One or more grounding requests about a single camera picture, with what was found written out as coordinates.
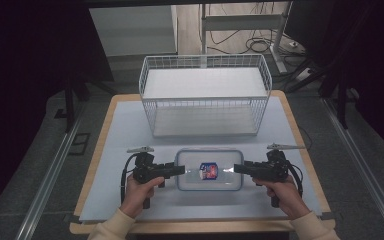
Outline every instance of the beige sleeve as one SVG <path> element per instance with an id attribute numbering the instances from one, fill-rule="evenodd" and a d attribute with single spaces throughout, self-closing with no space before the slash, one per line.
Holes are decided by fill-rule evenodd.
<path id="1" fill-rule="evenodd" d="M 322 221 L 311 212 L 291 221 L 300 240 L 336 240 L 335 230 L 325 227 Z"/>
<path id="2" fill-rule="evenodd" d="M 120 209 L 103 223 L 98 223 L 90 233 L 88 240 L 123 240 L 126 238 L 135 219 L 124 214 Z"/>

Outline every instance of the wire basket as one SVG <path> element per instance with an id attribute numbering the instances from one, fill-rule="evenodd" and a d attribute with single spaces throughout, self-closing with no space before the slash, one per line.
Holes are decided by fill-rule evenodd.
<path id="1" fill-rule="evenodd" d="M 139 80 L 155 137 L 256 135 L 271 88 L 260 54 L 149 56 Z"/>

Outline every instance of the floor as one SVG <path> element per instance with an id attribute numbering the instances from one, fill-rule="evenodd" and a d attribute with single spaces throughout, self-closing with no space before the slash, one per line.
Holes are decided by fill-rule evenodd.
<path id="1" fill-rule="evenodd" d="M 262 5 L 212 5 L 211 11 L 231 14 L 232 9 L 242 9 L 245 13 L 261 9 Z M 275 6 L 273 12 L 279 12 L 282 5 Z M 263 11 L 271 12 L 271 5 L 264 6 Z M 198 6 L 179 6 L 179 54 L 199 54 L 200 40 L 198 33 Z M 220 44 L 210 42 L 208 46 L 225 52 L 239 53 L 246 50 L 245 42 L 254 34 L 243 31 Z M 270 31 L 257 31 L 255 35 L 264 35 L 270 39 Z M 222 41 L 229 33 L 214 32 L 213 38 Z M 290 40 L 283 39 L 282 46 L 291 52 L 301 53 L 302 48 L 288 48 Z M 280 76 L 273 58 L 264 52 L 269 69 L 274 75 L 273 89 L 282 90 L 288 82 L 287 77 Z M 299 55 L 288 57 L 287 68 L 290 71 L 303 58 Z M 115 82 L 108 86 L 120 93 L 137 93 L 137 80 L 141 68 L 141 57 L 109 58 Z M 358 162 L 347 148 L 340 131 L 329 115 L 328 107 L 317 94 L 320 82 L 316 81 L 304 88 L 287 94 L 296 122 L 305 140 L 308 152 L 318 174 L 326 198 L 334 213 L 336 231 L 342 239 L 384 239 L 384 212 L 376 200 L 376 194 L 370 191 L 367 176 L 362 175 Z M 69 223 L 73 220 L 73 211 L 83 185 L 100 127 L 105 118 L 111 95 L 102 89 L 89 84 L 91 98 L 88 102 L 76 102 L 77 109 L 84 106 L 83 116 L 79 122 L 74 142 L 55 179 L 55 185 L 45 202 L 43 213 L 40 214 L 37 226 L 33 229 L 31 239 L 86 239 L 86 235 L 74 235 L 69 232 Z M 327 99 L 334 105 L 334 96 Z M 11 182 L 0 197 L 0 239 L 14 239 L 26 217 L 33 199 L 42 183 L 49 166 L 60 151 L 64 141 L 65 119 L 55 118 L 58 109 L 64 108 L 64 95 L 59 93 L 50 98 L 47 104 L 47 115 L 41 129 L 23 162 Z M 364 158 L 367 167 L 379 184 L 384 195 L 384 141 L 359 115 L 351 101 L 347 104 L 347 131 L 359 154 Z M 244 235 L 244 239 L 259 239 L 260 236 Z M 290 239 L 297 239 L 291 233 Z"/>

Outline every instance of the gray carpet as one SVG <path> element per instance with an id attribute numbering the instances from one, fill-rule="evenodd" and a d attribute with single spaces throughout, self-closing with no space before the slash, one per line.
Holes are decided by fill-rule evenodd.
<path id="1" fill-rule="evenodd" d="M 141 66 L 132 64 L 120 68 L 119 66 L 126 66 L 122 61 L 126 60 L 112 60 L 111 67 L 115 82 L 107 84 L 120 93 L 137 93 L 135 79 L 138 79 Z M 267 62 L 272 74 L 277 74 L 273 60 L 268 57 Z M 274 89 L 282 89 L 284 81 L 281 80 L 282 78 L 276 78 Z M 384 239 L 384 219 L 345 150 L 323 103 L 317 96 L 317 87 L 318 83 L 313 83 L 296 93 L 288 94 L 287 98 L 307 147 L 311 145 L 309 153 L 326 198 L 335 214 L 336 231 L 342 239 Z M 93 85 L 88 85 L 88 88 L 91 99 L 87 102 L 84 117 L 78 129 L 79 134 L 89 135 L 87 147 L 84 154 L 81 154 L 82 146 L 70 148 L 71 154 L 65 160 L 33 234 L 33 239 L 87 238 L 86 235 L 71 234 L 67 219 L 76 206 L 111 100 L 111 95 L 107 92 Z M 58 109 L 64 108 L 64 104 L 62 93 L 49 99 L 47 115 L 40 131 L 0 197 L 0 239 L 15 238 L 62 141 L 65 120 L 55 119 L 54 115 Z M 347 121 L 349 131 L 381 186 L 384 187 L 384 142 L 361 118 L 353 103 L 347 105 Z M 258 235 L 243 235 L 241 238 L 260 239 Z M 294 234 L 291 234 L 290 238 L 297 239 Z"/>

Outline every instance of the clear plastic container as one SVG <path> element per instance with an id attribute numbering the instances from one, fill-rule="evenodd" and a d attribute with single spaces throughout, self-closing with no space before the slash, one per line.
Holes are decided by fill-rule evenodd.
<path id="1" fill-rule="evenodd" d="M 237 149 L 187 148 L 176 154 L 177 166 L 185 166 L 185 174 L 177 176 L 177 187 L 183 191 L 236 191 L 242 187 L 242 174 L 233 171 L 243 163 Z"/>

